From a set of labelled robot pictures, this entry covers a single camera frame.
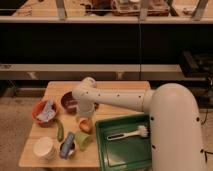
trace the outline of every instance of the brush handle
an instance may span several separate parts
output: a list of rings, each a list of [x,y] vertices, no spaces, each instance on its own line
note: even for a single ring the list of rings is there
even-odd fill
[[[113,141],[113,140],[123,139],[126,137],[131,137],[131,136],[136,136],[136,135],[140,135],[140,132],[138,130],[133,131],[133,132],[128,132],[128,133],[113,134],[113,135],[108,136],[107,140]]]

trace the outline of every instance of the red bowl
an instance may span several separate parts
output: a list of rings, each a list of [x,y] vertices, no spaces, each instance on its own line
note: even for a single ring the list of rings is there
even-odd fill
[[[72,92],[67,92],[61,98],[61,105],[67,113],[76,114],[77,101],[72,97]]]
[[[53,119],[56,117],[56,115],[59,113],[59,106],[57,105],[56,102],[53,102],[53,106],[52,106],[52,109],[55,111],[56,115],[54,118],[52,118],[50,121],[48,122],[43,122],[39,119],[37,119],[37,115],[39,115],[42,110],[44,109],[44,106],[46,105],[47,103],[47,100],[45,101],[40,101],[38,102],[32,109],[32,118],[33,118],[33,121],[40,125],[40,126],[49,126],[50,123],[52,123]]]

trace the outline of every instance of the concrete floor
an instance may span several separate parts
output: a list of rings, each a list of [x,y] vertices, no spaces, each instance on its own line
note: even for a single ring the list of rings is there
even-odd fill
[[[32,126],[31,109],[41,97],[0,98],[0,171],[41,171],[20,168],[19,158]],[[213,112],[208,115],[203,129],[205,150],[213,151]],[[208,157],[208,171],[213,170],[213,156]]]

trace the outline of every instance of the cable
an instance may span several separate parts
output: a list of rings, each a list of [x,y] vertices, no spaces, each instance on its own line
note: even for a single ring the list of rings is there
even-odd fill
[[[138,16],[138,29],[139,29],[139,63],[140,63],[140,72],[139,72],[139,80],[141,80],[141,70],[142,70],[142,30],[141,30],[141,18],[140,12]]]
[[[205,153],[205,161],[208,162],[208,155],[207,154],[213,155],[213,152],[204,150],[204,153]]]
[[[204,125],[204,124],[206,123],[208,113],[209,113],[209,109],[207,108],[207,109],[206,109],[206,116],[205,116],[205,119],[204,119],[203,122],[201,122],[201,125]]]

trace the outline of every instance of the black wall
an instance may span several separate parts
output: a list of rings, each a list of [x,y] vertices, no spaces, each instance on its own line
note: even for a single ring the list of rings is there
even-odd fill
[[[213,51],[212,40],[210,24],[1,23],[0,62],[175,64],[183,50]]]

